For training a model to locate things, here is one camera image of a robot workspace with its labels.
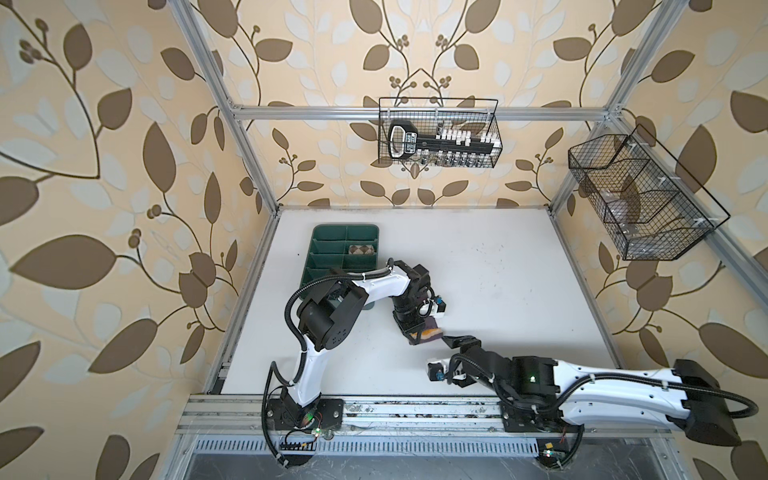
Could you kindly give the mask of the green divided organizer tray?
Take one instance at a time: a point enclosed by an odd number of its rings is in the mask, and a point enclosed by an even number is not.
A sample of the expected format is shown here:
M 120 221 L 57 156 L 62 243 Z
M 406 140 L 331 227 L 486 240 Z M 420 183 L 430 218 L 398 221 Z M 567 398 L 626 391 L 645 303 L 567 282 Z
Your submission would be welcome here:
M 353 244 L 373 244 L 375 255 L 350 255 Z M 300 286 L 337 272 L 363 273 L 377 269 L 379 227 L 374 224 L 319 224 L 310 237 Z

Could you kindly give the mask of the brown argyle sock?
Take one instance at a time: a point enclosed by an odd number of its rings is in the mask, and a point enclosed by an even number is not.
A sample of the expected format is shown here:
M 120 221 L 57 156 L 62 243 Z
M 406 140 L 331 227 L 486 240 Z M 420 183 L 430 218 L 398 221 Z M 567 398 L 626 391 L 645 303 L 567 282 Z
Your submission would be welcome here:
M 353 244 L 349 246 L 350 255 L 375 255 L 376 248 L 373 244 Z

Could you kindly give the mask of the purple sock orange cuff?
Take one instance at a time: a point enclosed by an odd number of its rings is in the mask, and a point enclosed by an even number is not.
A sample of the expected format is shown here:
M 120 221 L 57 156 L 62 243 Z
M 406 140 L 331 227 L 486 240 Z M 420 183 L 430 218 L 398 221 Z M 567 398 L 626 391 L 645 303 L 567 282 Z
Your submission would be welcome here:
M 436 325 L 426 325 L 424 328 L 408 335 L 409 342 L 412 345 L 420 345 L 440 340 L 442 337 L 443 330 Z

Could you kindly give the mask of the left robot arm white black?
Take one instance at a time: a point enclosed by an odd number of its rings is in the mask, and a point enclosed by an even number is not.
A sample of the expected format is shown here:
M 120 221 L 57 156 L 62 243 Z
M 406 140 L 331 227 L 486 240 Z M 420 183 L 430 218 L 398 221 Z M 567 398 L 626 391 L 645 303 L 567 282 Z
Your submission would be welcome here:
M 312 454 L 319 438 L 342 425 L 344 401 L 321 393 L 330 353 L 347 339 L 364 308 L 385 298 L 392 300 L 393 318 L 409 344 L 442 336 L 436 320 L 447 304 L 421 265 L 390 259 L 369 272 L 334 270 L 289 297 L 284 320 L 300 346 L 296 371 L 287 379 L 276 362 L 270 364 L 260 411 L 266 446 L 280 466 L 306 463 L 303 454 Z

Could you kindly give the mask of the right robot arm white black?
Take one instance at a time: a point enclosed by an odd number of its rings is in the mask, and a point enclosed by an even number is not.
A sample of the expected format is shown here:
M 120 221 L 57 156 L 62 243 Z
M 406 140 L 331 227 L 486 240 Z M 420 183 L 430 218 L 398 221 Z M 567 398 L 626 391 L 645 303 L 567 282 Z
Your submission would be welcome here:
M 700 444 L 735 447 L 742 442 L 736 420 L 759 411 L 693 360 L 657 370 L 603 370 L 549 357 L 504 357 L 473 336 L 444 342 L 453 353 L 428 363 L 429 379 L 489 389 L 514 427 L 558 432 L 643 424 L 679 430 Z

